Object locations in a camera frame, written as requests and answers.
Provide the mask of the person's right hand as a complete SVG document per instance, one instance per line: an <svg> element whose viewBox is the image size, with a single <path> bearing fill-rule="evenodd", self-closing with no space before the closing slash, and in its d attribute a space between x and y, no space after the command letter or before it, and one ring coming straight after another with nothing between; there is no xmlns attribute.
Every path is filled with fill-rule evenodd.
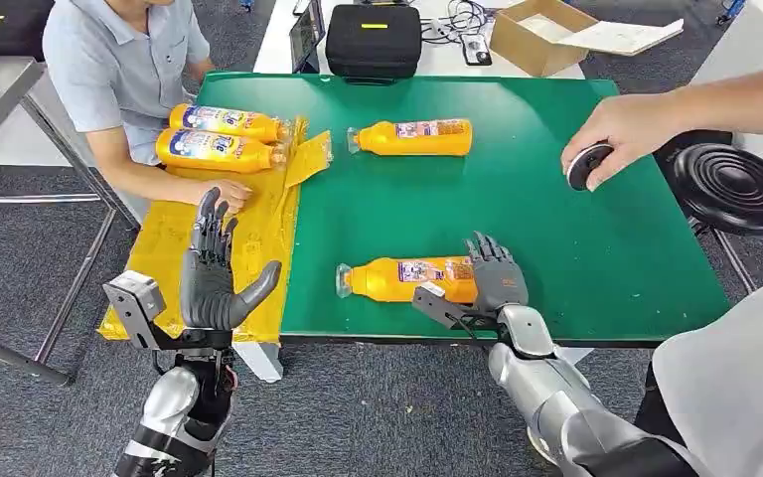
<svg viewBox="0 0 763 477"><path fill-rule="evenodd" d="M210 204L215 208L225 204L229 214L240 211L253 195L250 187L229 179L207 180L198 186L200 194L208 197Z"/></svg>

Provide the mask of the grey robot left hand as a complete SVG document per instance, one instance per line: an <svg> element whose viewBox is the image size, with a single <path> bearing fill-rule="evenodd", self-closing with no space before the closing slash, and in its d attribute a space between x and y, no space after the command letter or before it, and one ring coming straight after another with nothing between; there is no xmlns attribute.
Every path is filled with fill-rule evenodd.
<svg viewBox="0 0 763 477"><path fill-rule="evenodd" d="M244 290L235 292L230 254L237 219L224 222L229 203L213 187L198 205L190 245L183 255L180 307L190 328L232 331L275 289L282 263L272 260Z"/></svg>

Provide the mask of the person's hand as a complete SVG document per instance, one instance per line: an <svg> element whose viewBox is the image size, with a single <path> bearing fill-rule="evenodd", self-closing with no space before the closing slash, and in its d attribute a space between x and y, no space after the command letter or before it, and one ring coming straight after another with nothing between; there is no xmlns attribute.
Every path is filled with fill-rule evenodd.
<svg viewBox="0 0 763 477"><path fill-rule="evenodd" d="M672 91L607 97L564 147L562 169L568 173L575 158L592 145L601 141L610 144L612 152L587 177L586 189L594 191L641 157L692 128L688 110Z"/></svg>

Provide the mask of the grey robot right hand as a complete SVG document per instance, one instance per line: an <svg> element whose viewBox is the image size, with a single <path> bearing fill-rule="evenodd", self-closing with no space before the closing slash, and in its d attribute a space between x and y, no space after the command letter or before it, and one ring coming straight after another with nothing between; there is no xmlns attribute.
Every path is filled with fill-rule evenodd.
<svg viewBox="0 0 763 477"><path fill-rule="evenodd" d="M475 307L487 314L498 313L508 304L527 305L529 291L509 250L489 235L478 231L473 231L473 235L465 243L477 288Z"/></svg>

